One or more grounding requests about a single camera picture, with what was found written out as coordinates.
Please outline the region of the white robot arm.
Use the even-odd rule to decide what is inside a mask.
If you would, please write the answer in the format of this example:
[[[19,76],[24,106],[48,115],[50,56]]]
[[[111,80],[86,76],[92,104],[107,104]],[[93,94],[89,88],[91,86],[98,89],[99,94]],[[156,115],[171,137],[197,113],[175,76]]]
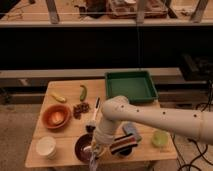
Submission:
[[[101,156],[112,144],[122,121],[131,121],[213,145],[213,112],[135,106],[125,96],[106,100],[95,128],[92,152]]]

